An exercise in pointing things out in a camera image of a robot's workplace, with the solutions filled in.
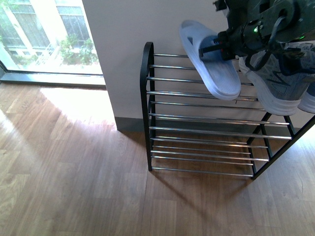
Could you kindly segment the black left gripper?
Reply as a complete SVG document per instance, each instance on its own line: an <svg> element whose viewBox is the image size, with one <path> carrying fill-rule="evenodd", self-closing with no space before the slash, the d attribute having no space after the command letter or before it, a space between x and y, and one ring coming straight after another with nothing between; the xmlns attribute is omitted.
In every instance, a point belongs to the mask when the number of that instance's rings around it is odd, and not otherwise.
<svg viewBox="0 0 315 236"><path fill-rule="evenodd" d="M219 51L223 60L256 54L261 49L259 31L257 23L245 23L235 30L222 31L213 39L212 44L199 47L199 57L203 58L207 53L213 51Z"/></svg>

